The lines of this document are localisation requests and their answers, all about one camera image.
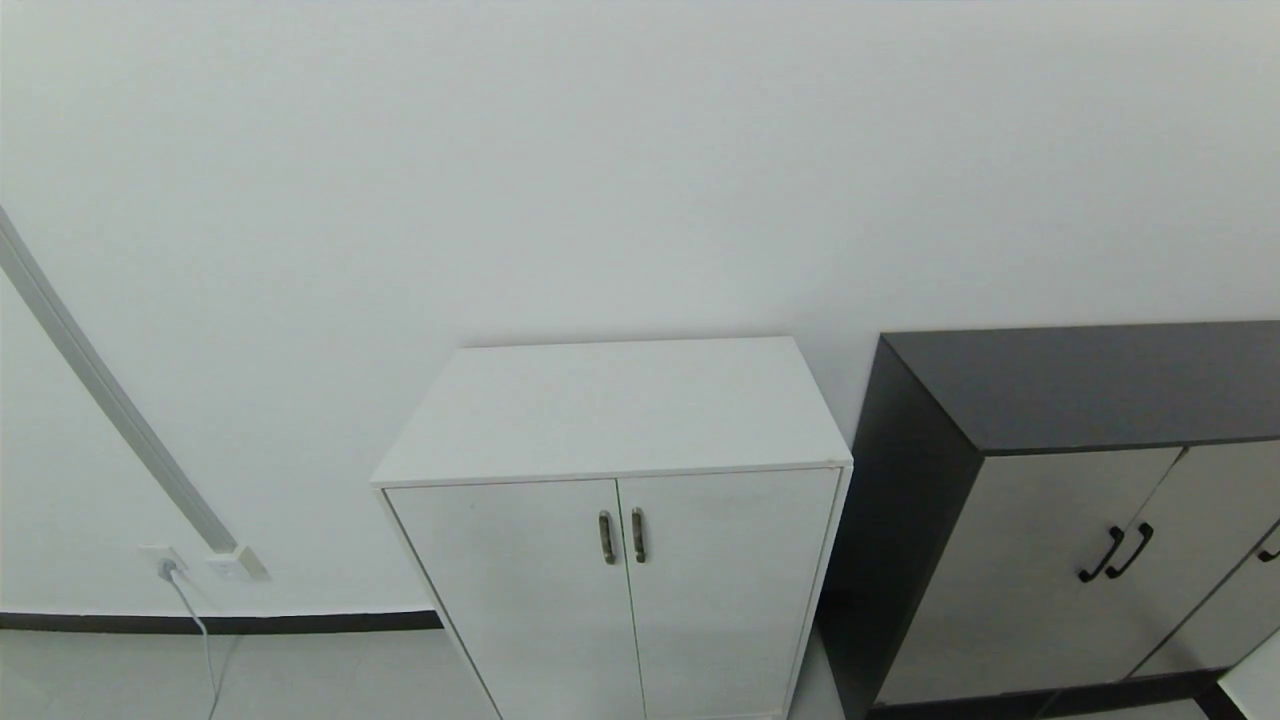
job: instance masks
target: plug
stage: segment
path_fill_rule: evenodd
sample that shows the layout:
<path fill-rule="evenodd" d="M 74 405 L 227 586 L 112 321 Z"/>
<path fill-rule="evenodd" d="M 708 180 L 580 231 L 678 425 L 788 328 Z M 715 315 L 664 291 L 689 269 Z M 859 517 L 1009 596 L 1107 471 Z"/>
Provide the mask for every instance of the plug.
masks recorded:
<path fill-rule="evenodd" d="M 165 557 L 164 560 L 160 561 L 160 565 L 156 566 L 156 575 L 160 575 L 160 579 L 164 580 L 164 582 L 172 583 L 173 582 L 173 573 L 177 569 L 178 569 L 178 564 L 174 562 L 173 560 Z"/>

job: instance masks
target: cabinet side panel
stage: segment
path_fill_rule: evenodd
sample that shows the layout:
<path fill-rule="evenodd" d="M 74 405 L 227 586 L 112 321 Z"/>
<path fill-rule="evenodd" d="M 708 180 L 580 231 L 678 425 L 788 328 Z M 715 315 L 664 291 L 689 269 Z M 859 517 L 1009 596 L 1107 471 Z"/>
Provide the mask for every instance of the cabinet side panel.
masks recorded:
<path fill-rule="evenodd" d="M 881 338 L 818 626 L 845 715 L 874 702 L 982 456 Z"/>

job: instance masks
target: cabinet top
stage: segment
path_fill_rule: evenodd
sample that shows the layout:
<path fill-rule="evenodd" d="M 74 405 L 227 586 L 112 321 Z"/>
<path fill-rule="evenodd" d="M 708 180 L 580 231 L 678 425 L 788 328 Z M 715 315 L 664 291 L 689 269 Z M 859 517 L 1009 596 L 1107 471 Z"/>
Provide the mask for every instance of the cabinet top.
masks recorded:
<path fill-rule="evenodd" d="M 790 337 L 460 350 L 380 487 L 851 464 Z"/>
<path fill-rule="evenodd" d="M 1280 437 L 1280 322 L 888 333 L 975 448 Z"/>

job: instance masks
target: gray cabinet door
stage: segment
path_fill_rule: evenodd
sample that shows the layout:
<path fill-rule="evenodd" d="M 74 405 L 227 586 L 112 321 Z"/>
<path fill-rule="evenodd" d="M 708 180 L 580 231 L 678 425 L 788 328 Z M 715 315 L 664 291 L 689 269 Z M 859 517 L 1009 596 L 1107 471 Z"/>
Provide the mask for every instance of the gray cabinet door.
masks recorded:
<path fill-rule="evenodd" d="M 1251 553 L 1277 519 L 1280 442 L 1194 447 L 1174 466 L 1139 514 L 1155 536 L 1116 580 L 1133 588 L 1120 610 L 1180 621 L 1249 556 L 1137 675 L 1235 665 L 1280 626 L 1280 559 Z M 1263 543 L 1272 552 L 1280 551 L 1274 536 Z"/>
<path fill-rule="evenodd" d="M 1176 620 L 1143 646 L 1146 629 L 1115 612 L 1120 585 L 1106 575 L 1083 583 L 1078 573 L 1098 565 L 1112 546 L 1108 529 L 1130 523 L 1178 454 L 988 457 L 878 700 L 992 696 L 1129 674 Z M 1133 550 L 1125 546 L 1117 557 Z"/>

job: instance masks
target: wall outlet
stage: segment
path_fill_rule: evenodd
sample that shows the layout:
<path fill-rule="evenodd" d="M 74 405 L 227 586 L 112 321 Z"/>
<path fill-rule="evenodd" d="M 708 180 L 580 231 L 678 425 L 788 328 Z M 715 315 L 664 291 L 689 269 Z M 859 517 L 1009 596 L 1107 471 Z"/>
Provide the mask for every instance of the wall outlet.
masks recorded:
<path fill-rule="evenodd" d="M 165 560 L 173 560 L 173 564 L 177 565 L 179 570 L 187 569 L 187 564 L 183 562 L 182 557 L 178 557 L 178 553 L 174 552 L 174 550 L 168 544 L 140 544 L 138 555 L 146 560 L 151 571 L 156 571 L 160 568 L 160 562 Z"/>
<path fill-rule="evenodd" d="M 247 544 L 238 546 L 236 552 L 221 552 L 206 560 L 209 568 L 224 580 L 233 583 L 252 583 L 266 580 L 266 568 L 259 561 Z"/>

